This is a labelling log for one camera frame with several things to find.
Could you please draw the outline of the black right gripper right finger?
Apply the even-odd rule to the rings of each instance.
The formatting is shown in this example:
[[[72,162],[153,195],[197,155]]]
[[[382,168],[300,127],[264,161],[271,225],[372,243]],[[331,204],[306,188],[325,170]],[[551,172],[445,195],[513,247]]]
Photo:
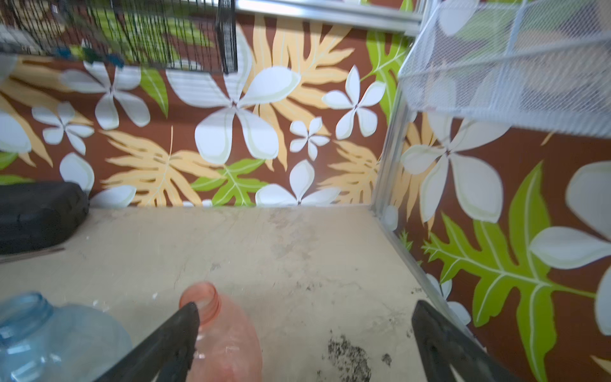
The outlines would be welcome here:
[[[429,302],[416,303],[411,322],[429,381],[455,381],[456,376],[464,381],[520,380]]]

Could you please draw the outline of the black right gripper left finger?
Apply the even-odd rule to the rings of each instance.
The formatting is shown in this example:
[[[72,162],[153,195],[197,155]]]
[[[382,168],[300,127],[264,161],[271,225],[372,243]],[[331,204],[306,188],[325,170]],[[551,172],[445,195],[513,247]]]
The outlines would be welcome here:
[[[197,305],[190,302],[96,380],[185,382],[199,326]]]

